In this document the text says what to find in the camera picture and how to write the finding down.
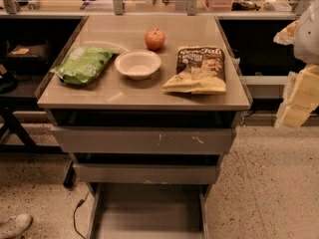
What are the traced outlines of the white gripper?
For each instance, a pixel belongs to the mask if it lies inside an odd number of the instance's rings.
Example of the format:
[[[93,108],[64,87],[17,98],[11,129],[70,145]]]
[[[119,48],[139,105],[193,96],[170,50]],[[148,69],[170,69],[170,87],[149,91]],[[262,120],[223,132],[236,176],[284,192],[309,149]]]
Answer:
[[[299,128],[318,107],[319,66],[307,64],[299,73],[288,74],[275,126]]]

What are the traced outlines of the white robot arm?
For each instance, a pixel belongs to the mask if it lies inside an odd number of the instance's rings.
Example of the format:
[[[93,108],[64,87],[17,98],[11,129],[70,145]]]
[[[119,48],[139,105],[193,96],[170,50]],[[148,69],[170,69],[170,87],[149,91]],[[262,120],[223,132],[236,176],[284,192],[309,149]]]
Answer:
[[[319,0],[310,0],[300,18],[278,32],[273,41],[293,45],[294,57],[306,64],[288,74],[275,127],[299,128],[319,107]]]

